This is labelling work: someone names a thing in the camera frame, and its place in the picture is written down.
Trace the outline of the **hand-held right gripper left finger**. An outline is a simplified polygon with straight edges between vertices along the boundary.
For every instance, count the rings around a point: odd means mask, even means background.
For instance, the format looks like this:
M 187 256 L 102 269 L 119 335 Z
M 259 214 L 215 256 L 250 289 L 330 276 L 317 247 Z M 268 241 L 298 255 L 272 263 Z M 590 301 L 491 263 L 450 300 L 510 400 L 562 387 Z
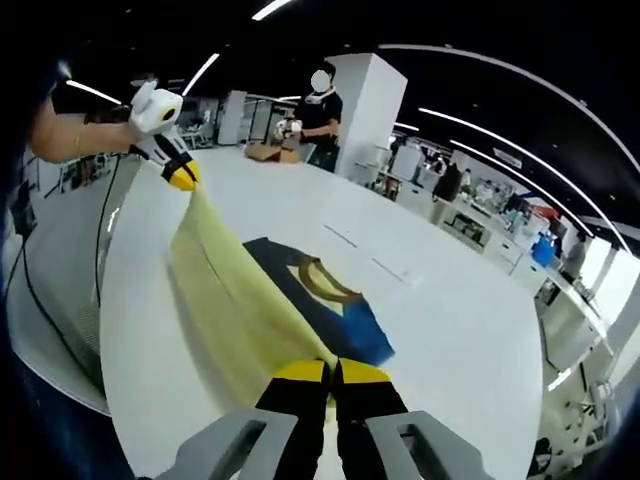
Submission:
M 187 439 L 160 479 L 312 479 L 324 446 L 331 368 L 296 361 L 279 370 L 256 405 Z

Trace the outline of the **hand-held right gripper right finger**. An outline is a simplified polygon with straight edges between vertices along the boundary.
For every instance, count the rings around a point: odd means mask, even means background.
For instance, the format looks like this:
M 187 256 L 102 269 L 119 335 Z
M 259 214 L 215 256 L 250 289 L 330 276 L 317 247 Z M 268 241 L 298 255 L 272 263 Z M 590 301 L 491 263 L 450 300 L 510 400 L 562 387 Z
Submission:
M 481 452 L 422 410 L 390 377 L 341 358 L 333 380 L 337 451 L 347 479 L 488 479 Z

